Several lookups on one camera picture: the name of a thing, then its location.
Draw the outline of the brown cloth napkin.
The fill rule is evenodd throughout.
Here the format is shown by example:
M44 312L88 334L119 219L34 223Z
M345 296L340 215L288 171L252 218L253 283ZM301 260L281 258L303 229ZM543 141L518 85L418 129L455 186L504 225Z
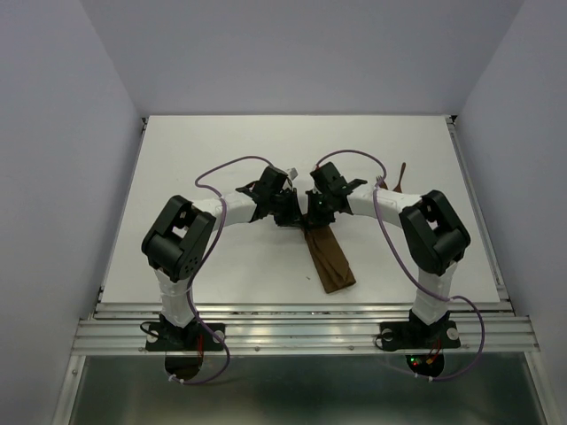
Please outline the brown cloth napkin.
M306 228L304 237L322 287L327 294L356 284L346 255L329 226Z

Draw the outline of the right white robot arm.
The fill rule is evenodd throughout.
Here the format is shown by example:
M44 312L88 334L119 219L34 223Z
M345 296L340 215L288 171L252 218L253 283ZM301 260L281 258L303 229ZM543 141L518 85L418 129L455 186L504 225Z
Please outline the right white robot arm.
M425 195L404 194L362 179L349 182L331 162L317 166L310 175L314 187L307 192L307 225L328 226L337 213L376 219L393 256L416 286L410 310L416 319L408 323L409 338L418 345L435 340L439 336L438 321L447 313L456 264L470 246L470 234L446 196L438 190ZM403 231L418 276L405 266L386 224Z

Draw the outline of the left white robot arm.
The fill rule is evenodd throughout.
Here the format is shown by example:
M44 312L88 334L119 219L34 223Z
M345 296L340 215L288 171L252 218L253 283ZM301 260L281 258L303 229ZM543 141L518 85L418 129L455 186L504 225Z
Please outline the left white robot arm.
M298 228L302 213L293 180L294 168L267 166L260 178L227 195L191 202L171 197L142 242L159 281L162 309L160 318L168 325L167 339L176 348L191 347L197 338L188 295L192 281L222 230L236 224L252 223L268 216L278 227Z

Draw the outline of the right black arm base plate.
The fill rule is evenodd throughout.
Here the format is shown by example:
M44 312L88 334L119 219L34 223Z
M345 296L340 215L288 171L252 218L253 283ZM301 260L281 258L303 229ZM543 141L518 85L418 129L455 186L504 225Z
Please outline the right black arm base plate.
M459 334L451 338L447 331L456 330L455 323L426 326L409 321L386 321L379 324L374 345L385 352L399 350L457 349L462 346Z

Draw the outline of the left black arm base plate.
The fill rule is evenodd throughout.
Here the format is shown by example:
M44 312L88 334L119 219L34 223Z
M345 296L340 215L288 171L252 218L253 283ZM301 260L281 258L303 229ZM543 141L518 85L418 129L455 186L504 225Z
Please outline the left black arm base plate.
M221 343L199 323L178 329L165 323L145 321L140 329L146 336L144 349L148 352L222 352Z

